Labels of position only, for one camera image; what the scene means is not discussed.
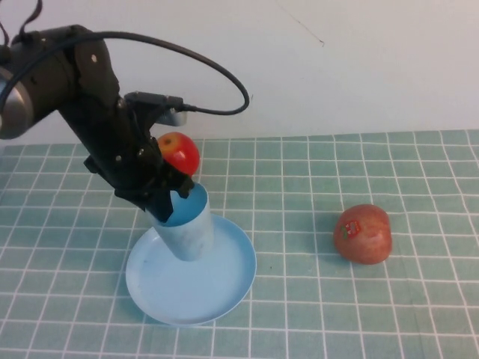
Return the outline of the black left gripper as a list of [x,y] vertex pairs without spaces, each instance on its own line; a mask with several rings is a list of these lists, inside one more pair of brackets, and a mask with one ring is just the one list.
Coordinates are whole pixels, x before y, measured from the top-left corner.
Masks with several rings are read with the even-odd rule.
[[129,95],[110,105],[81,96],[59,112],[89,153],[85,167],[101,176],[117,197],[165,223],[174,211],[171,193],[186,199],[195,183],[166,162],[150,129],[161,117],[182,109],[183,100],[175,96]]

